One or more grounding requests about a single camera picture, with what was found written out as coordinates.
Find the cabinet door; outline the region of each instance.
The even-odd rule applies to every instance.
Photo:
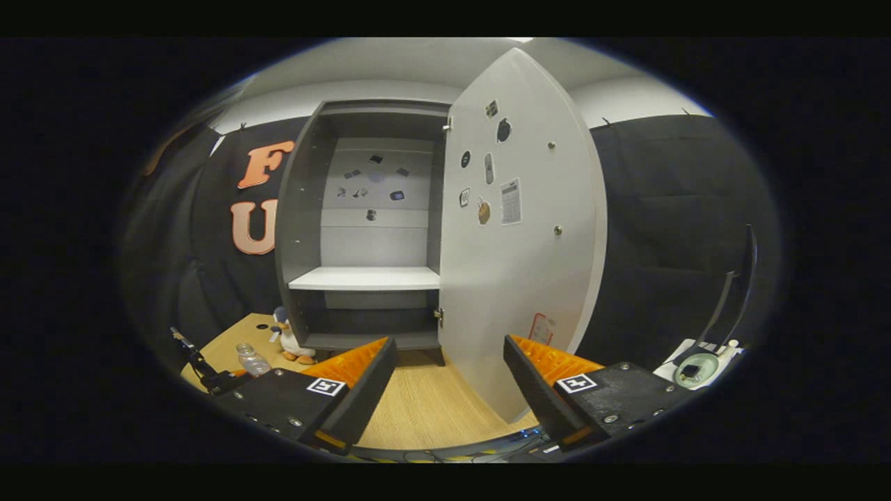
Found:
[[[439,340],[508,423],[528,410],[503,361],[506,334],[575,352],[606,252],[606,193],[588,127],[566,91],[512,49],[449,111]]]

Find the sticker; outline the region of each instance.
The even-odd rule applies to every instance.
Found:
[[[498,114],[498,102],[492,101],[486,107],[486,116],[491,119],[492,117],[494,117],[497,114]]]
[[[323,395],[327,395],[328,397],[333,397],[338,394],[338,392],[347,384],[343,381],[334,381],[331,379],[319,378],[313,381],[312,384],[307,386],[307,390],[313,391],[315,393],[321,393]]]
[[[495,165],[492,163],[492,153],[486,153],[483,163],[486,164],[486,184],[491,185],[495,182]]]
[[[516,225],[522,220],[519,179],[502,185],[502,225]]]
[[[502,119],[498,122],[498,143],[507,141],[508,137],[511,137],[511,123],[507,119]]]
[[[489,206],[489,202],[483,200],[482,197],[479,198],[477,206],[477,218],[479,219],[479,225],[485,226],[486,223],[489,222],[489,218],[492,217],[492,208]]]
[[[557,380],[557,384],[562,386],[563,390],[566,390],[567,393],[576,393],[597,386],[596,382],[591,381],[591,378],[584,374]]]
[[[547,317],[544,314],[536,313],[535,319],[532,321],[532,329],[529,330],[529,339],[550,346],[554,333],[547,324]]]

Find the plastic bottle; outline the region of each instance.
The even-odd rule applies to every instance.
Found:
[[[235,349],[238,350],[238,361],[241,362],[241,366],[243,366],[250,375],[257,377],[272,370],[269,362],[267,362],[262,355],[254,351],[254,347],[250,346],[248,343],[242,343],[236,346]]]

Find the stuffed penguin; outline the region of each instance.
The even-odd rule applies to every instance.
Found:
[[[297,343],[297,336],[295,336],[294,332],[290,329],[288,313],[285,311],[284,307],[280,306],[276,308],[273,313],[273,318],[278,324],[278,328],[281,329],[281,337],[279,337],[279,340],[284,349],[282,356],[289,360],[297,360],[298,363],[303,365],[314,364],[315,360],[313,360],[313,357],[315,357],[315,350],[301,348]]]

